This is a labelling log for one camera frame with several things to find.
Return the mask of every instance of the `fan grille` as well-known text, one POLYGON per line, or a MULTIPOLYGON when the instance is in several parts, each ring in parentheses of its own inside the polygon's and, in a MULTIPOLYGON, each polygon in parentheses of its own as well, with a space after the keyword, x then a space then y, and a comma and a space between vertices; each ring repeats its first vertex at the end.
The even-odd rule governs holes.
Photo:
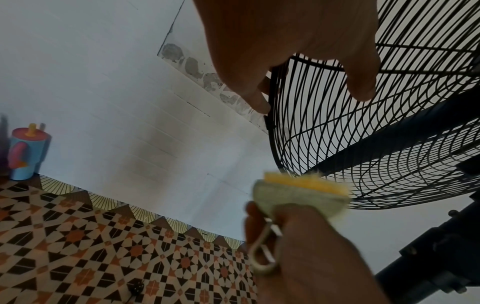
MULTIPOLYGON (((379 6, 381 71, 372 101, 352 100, 337 61, 296 55, 272 73, 267 127, 281 170, 302 175, 373 132, 477 85, 479 1, 397 0, 379 6)), ((355 209, 472 192, 480 178, 466 178, 455 165, 479 153, 479 132, 480 120, 474 119, 326 178, 352 185, 355 209)))

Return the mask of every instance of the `black fan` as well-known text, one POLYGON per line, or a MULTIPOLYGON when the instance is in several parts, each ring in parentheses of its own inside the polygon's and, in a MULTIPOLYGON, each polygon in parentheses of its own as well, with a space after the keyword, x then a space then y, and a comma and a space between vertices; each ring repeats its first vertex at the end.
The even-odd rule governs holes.
POLYGON ((478 190, 479 24, 480 1, 379 1, 381 70, 367 103, 352 100, 336 61, 296 55, 275 68, 265 121, 279 169, 350 183, 354 209, 478 190))

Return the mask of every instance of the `patterned floor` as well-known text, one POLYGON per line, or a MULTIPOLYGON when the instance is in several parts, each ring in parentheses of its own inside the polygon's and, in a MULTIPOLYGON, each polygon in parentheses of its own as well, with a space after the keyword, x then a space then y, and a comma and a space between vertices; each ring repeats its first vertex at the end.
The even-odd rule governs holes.
POLYGON ((151 223, 162 228, 171 229, 174 232, 184 233, 188 236, 213 242, 219 246, 238 249, 243 253, 247 252, 243 241, 236 240, 231 237, 217 235, 202 229, 197 229, 179 220, 164 217, 142 208, 98 195, 44 175, 36 174, 30 180, 22 181, 21 183, 42 189, 52 194, 62 195, 65 198, 73 201, 80 201, 82 203, 92 205, 98 209, 120 213, 144 223, 151 223))
POLYGON ((1 303, 256 302, 248 258, 128 215, 0 180, 1 303))

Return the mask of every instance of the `person's right hand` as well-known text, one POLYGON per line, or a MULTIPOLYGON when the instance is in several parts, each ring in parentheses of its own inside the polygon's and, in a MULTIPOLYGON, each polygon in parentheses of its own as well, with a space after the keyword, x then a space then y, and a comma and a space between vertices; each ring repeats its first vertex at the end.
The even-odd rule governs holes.
POLYGON ((267 71, 294 53, 337 59, 358 101, 375 95, 376 0, 194 0, 216 71, 259 113, 270 105, 267 71))
MULTIPOLYGON (((246 242, 252 244, 266 222, 255 203, 246 211, 246 242)), ((283 234, 276 246, 279 270, 255 276, 259 304, 389 303, 357 249, 317 210, 280 206, 274 221, 283 234)))

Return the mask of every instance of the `gold fan-shaped pattern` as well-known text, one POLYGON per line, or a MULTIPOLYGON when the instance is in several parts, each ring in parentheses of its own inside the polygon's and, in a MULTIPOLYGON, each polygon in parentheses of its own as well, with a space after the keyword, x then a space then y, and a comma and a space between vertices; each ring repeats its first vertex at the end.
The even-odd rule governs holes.
POLYGON ((231 237, 223 237, 231 249, 237 250, 240 247, 240 241, 231 237))
POLYGON ((40 176, 40 183, 42 190, 56 195, 64 195, 72 192, 75 189, 75 186, 63 183, 44 175, 40 176))
POLYGON ((173 231, 178 232, 178 233, 185 233, 189 227, 187 224, 184 222, 180 222, 179 220, 172 219, 172 218, 165 218, 170 227, 172 228, 173 231))
POLYGON ((211 233, 211 232, 205 231, 203 229, 198 229, 197 228, 197 230, 200 233, 200 235, 203 237, 203 239, 206 240, 207 242, 213 242, 218 236, 215 233, 211 233))
POLYGON ((146 211, 140 207, 130 205, 130 210, 132 211, 135 218, 144 223, 151 223, 155 220, 157 215, 153 212, 146 211))
POLYGON ((116 199, 111 199, 91 192, 89 192, 88 195, 90 196, 91 204, 102 210, 112 210, 120 205, 120 202, 116 199))

